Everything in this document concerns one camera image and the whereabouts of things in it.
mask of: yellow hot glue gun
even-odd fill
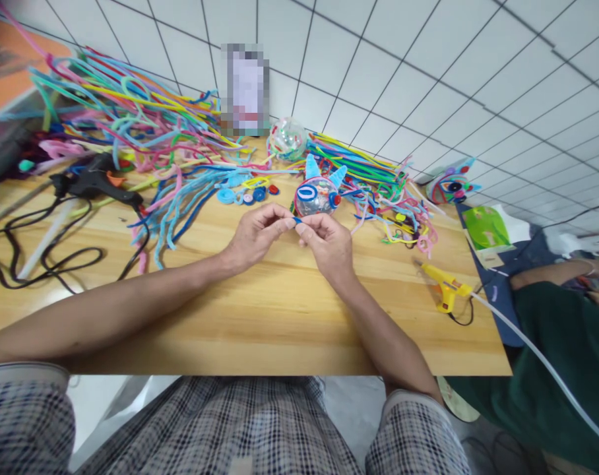
[[[443,313],[453,311],[453,304],[456,302],[456,295],[460,297],[468,297],[473,288],[466,284],[461,284],[456,278],[431,264],[414,261],[420,268],[432,279],[438,282],[440,290],[443,293],[443,301],[438,304],[437,309]]]

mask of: blue cat ear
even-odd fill
[[[342,181],[344,181],[344,178],[346,177],[346,173],[348,173],[348,167],[343,165],[343,167],[329,176],[329,179],[335,188],[339,189]]]
[[[306,179],[321,176],[321,172],[319,171],[319,167],[317,166],[317,162],[315,161],[315,156],[313,154],[308,154],[308,157],[306,157],[305,174]]]

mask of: plastic ball ornament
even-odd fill
[[[324,177],[309,178],[295,192],[295,210],[300,216],[332,214],[341,203],[341,196],[332,182]]]
[[[268,154],[281,160],[297,162],[308,143],[308,132],[293,117],[278,120],[271,127],[267,141]]]

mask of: googly eye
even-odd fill
[[[298,188],[296,192],[300,201],[311,201],[317,196],[317,190],[312,185],[304,185]]]

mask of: pipe cleaner craft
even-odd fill
[[[306,158],[305,181],[295,192],[295,210],[300,216],[332,214],[341,203],[339,187],[348,167],[343,165],[329,177],[321,175],[313,154]]]
[[[462,203],[466,200],[467,193],[481,190],[480,185],[470,183],[466,177],[466,173],[475,161],[474,157],[459,160],[438,173],[425,188],[430,201],[437,205]]]

